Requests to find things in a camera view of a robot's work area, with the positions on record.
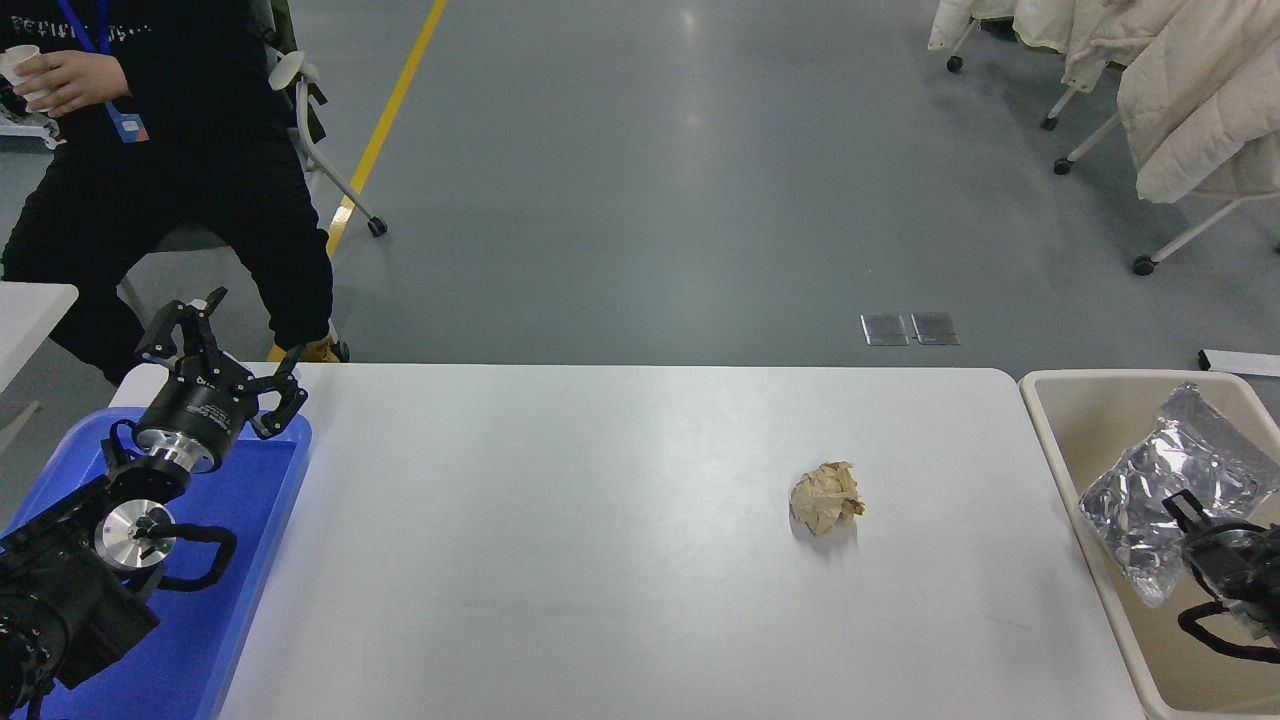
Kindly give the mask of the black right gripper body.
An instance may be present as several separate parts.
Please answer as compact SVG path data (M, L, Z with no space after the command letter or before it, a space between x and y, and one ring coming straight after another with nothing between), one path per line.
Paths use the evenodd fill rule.
M1221 521L1196 529L1183 543L1184 561L1220 600L1248 612L1277 611L1277 525Z

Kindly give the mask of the person's hand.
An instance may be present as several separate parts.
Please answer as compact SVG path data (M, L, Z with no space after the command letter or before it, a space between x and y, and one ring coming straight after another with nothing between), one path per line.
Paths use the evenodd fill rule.
M15 92L27 109L51 118L132 95L120 63L100 53L45 53L18 64L15 73L23 79Z

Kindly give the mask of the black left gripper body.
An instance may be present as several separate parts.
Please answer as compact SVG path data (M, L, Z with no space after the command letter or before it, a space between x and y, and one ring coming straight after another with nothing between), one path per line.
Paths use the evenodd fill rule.
M184 438L204 448L202 457L227 457L256 414L256 401L237 389L252 379L232 370L170 375L138 420L138 450L151 454L165 439Z

